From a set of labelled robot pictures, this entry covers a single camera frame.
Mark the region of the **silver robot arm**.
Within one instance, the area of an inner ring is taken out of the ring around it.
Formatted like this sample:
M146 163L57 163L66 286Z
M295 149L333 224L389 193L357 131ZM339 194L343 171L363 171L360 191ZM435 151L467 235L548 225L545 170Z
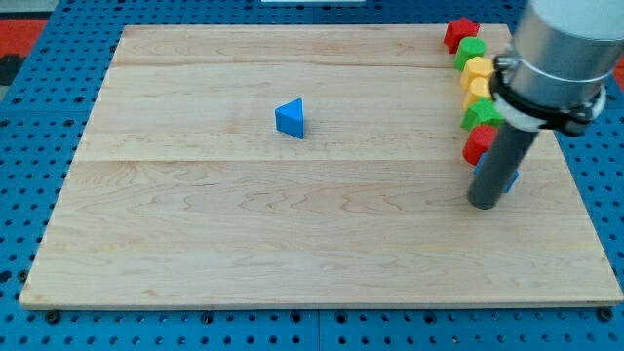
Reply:
M623 55L623 0L530 0L490 89L505 122L577 137L602 113Z

